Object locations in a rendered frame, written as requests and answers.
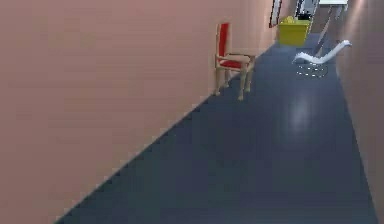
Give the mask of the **yellow cabinet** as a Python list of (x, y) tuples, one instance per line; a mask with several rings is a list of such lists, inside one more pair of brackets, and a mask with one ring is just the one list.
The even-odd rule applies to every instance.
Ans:
[(279, 43), (289, 46), (302, 46), (307, 38), (310, 22), (308, 20), (294, 20), (279, 24)]

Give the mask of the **white lounge chair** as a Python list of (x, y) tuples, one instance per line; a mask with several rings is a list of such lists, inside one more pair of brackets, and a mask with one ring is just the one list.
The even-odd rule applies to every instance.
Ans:
[(298, 66), (296, 74), (315, 78), (322, 78), (326, 76), (328, 73), (326, 64), (344, 48), (351, 46), (352, 43), (349, 40), (343, 40), (327, 54), (321, 57), (312, 56), (304, 52), (297, 53), (292, 60), (292, 63)]

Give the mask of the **white table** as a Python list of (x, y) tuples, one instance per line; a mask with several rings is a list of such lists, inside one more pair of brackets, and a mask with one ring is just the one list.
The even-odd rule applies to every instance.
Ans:
[(319, 56), (321, 54), (325, 42), (326, 34), (328, 31), (329, 24), (331, 23), (331, 19), (334, 18), (335, 20), (337, 20), (340, 17), (341, 13), (348, 9), (348, 0), (319, 0), (317, 6), (327, 10), (325, 24), (322, 26), (318, 43), (314, 49), (315, 55)]

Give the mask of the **framed wall picture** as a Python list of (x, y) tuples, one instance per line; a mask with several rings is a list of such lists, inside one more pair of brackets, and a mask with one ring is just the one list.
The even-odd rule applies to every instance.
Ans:
[(282, 6), (282, 0), (273, 0), (270, 20), (269, 20), (270, 28), (278, 24), (281, 6)]

